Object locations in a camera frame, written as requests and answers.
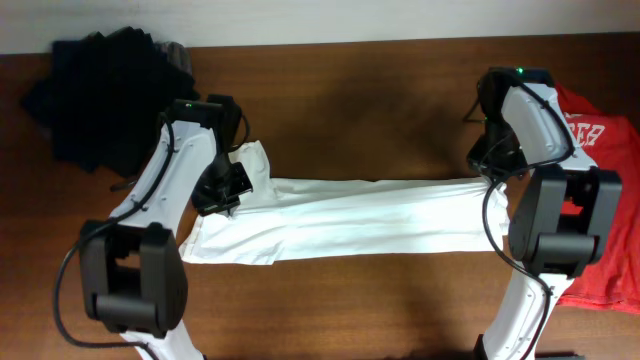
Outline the white printed t-shirt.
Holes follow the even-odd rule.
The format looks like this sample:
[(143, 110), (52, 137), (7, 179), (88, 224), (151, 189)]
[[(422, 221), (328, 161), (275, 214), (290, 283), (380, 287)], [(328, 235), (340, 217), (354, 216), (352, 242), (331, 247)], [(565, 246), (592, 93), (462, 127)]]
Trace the white printed t-shirt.
[(485, 252), (509, 225), (503, 189), (482, 177), (327, 181), (274, 178), (260, 142), (230, 156), (253, 185), (231, 214), (198, 217), (180, 247), (195, 264), (373, 254)]

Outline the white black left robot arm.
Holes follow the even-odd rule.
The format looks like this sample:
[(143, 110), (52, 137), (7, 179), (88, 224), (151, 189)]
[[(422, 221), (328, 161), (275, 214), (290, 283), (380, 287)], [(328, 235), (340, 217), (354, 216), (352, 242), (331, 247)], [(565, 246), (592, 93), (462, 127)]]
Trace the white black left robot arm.
[(234, 99), (176, 100), (160, 112), (157, 147), (126, 199), (82, 230), (79, 263), (87, 316), (144, 359), (201, 359), (183, 315), (188, 280), (176, 242), (187, 206), (229, 216), (253, 186), (231, 152), (246, 118)]

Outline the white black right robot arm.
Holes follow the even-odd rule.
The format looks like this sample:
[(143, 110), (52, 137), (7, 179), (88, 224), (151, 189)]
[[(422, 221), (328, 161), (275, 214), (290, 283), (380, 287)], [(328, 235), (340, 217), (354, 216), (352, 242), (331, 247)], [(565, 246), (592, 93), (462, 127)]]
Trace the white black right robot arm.
[(604, 254), (622, 193), (617, 172), (600, 168), (568, 125), (545, 69), (491, 67), (477, 83), (484, 133), (467, 155), (489, 188), (529, 182), (508, 228), (507, 251), (488, 239), (513, 272), (496, 317), (478, 336), (477, 359), (532, 359), (559, 298)]

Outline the black folded garment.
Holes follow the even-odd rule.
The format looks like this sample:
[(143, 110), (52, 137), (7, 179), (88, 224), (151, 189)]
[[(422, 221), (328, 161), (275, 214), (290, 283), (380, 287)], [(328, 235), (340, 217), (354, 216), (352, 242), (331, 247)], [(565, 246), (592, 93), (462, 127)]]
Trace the black folded garment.
[(155, 43), (132, 27), (53, 43), (50, 74), (21, 105), (49, 130), (56, 159), (125, 178), (140, 171), (157, 143), (159, 113), (176, 99), (199, 97), (193, 76), (171, 65)]

